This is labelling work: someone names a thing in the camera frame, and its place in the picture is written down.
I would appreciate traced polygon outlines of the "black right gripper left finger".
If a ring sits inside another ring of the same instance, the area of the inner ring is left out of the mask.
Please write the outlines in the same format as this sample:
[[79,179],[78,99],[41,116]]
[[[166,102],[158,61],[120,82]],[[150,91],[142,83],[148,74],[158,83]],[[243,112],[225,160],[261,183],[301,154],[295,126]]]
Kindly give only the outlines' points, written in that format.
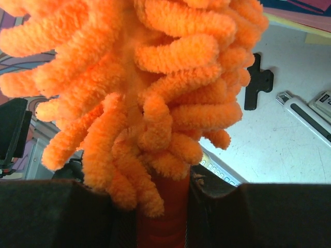
[[74,180],[1,182],[1,247],[136,247],[133,212]]

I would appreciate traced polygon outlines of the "orange microfiber duster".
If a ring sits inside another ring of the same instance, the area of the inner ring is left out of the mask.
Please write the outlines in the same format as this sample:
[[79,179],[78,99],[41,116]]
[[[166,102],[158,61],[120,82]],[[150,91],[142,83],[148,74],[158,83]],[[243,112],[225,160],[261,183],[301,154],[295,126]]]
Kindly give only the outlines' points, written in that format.
[[260,1],[1,1],[28,16],[1,31],[13,57],[54,51],[1,76],[8,97],[44,96],[36,117],[59,132],[53,171],[82,150],[84,182],[138,210],[138,247],[183,247],[189,171],[200,139],[221,149],[242,118],[252,49],[268,28]]

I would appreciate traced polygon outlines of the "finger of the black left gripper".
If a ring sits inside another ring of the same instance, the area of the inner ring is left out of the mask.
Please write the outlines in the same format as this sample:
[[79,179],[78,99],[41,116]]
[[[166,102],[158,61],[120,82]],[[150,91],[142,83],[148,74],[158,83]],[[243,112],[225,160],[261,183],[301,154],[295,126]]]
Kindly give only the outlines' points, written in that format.
[[27,104],[26,99],[14,98],[1,105],[1,165],[23,157],[32,118]]

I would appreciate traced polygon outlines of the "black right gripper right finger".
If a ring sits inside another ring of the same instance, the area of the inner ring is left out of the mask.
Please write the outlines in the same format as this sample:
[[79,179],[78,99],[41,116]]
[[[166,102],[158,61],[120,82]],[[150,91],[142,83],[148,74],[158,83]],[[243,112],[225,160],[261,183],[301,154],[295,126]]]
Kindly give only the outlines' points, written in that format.
[[330,185],[225,182],[190,172],[188,247],[330,247]]

